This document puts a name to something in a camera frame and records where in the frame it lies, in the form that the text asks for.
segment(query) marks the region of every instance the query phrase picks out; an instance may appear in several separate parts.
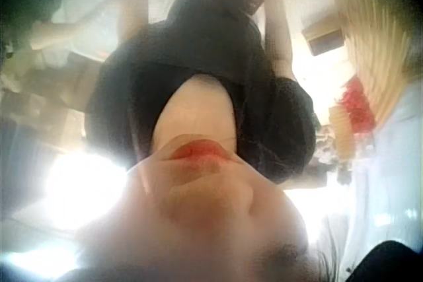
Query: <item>nose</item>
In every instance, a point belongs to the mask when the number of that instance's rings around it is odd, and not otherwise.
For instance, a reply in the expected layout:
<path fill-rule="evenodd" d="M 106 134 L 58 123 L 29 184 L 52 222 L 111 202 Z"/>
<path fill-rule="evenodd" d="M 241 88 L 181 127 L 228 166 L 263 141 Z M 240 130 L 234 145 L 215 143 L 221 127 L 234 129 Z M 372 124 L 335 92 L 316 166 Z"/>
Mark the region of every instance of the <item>nose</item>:
<path fill-rule="evenodd" d="M 253 188 L 245 181 L 210 175 L 173 188 L 161 213 L 184 230 L 211 238 L 244 223 L 253 199 Z"/>

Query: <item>red lips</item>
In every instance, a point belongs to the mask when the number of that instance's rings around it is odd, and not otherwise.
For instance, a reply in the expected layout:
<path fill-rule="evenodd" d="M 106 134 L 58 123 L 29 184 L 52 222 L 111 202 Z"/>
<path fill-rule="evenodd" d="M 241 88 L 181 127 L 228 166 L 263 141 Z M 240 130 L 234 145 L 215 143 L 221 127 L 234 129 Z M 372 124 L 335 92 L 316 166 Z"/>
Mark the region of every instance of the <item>red lips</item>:
<path fill-rule="evenodd" d="M 226 150 L 212 140 L 195 140 L 178 148 L 171 156 L 172 160 L 190 159 L 196 160 L 202 157 L 229 160 Z"/>

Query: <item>red object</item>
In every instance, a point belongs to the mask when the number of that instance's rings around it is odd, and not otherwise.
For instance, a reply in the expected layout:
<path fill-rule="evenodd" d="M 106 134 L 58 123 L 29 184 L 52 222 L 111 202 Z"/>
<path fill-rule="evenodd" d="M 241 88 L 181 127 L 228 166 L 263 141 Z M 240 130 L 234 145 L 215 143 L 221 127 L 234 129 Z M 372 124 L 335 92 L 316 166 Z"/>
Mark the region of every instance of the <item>red object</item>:
<path fill-rule="evenodd" d="M 346 92 L 340 101 L 350 115 L 354 133 L 367 133 L 376 127 L 375 116 L 364 94 L 363 84 L 355 76 L 346 85 Z"/>
<path fill-rule="evenodd" d="M 229 160 L 226 150 L 217 142 L 212 140 L 195 140 L 177 149 L 171 159 L 197 160 L 202 157 L 215 157 L 221 160 Z"/>

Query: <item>black shirt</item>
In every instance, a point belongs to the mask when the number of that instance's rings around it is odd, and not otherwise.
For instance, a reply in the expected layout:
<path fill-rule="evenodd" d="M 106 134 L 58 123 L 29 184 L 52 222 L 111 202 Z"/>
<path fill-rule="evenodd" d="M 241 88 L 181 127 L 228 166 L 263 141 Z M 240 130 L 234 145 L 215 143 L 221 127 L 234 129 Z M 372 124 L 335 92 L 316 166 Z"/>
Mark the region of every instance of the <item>black shirt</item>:
<path fill-rule="evenodd" d="M 163 108 L 195 74 L 229 93 L 242 159 L 274 182 L 301 173 L 315 148 L 312 100 L 275 78 L 250 18 L 216 0 L 176 0 L 166 21 L 110 56 L 87 111 L 89 144 L 127 168 L 137 163 L 135 146 L 148 157 Z"/>

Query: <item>sleeve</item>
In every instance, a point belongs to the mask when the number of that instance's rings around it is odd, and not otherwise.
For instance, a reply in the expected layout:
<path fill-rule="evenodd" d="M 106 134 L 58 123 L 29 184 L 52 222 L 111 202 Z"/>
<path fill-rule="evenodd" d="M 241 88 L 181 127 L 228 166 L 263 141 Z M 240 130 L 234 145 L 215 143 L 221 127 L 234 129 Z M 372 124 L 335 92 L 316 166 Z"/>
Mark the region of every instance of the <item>sleeve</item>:
<path fill-rule="evenodd" d="M 273 98 L 268 103 L 266 131 L 262 137 L 266 154 L 266 174 L 281 182 L 303 172 L 315 151 L 313 101 L 291 79 L 277 78 Z"/>

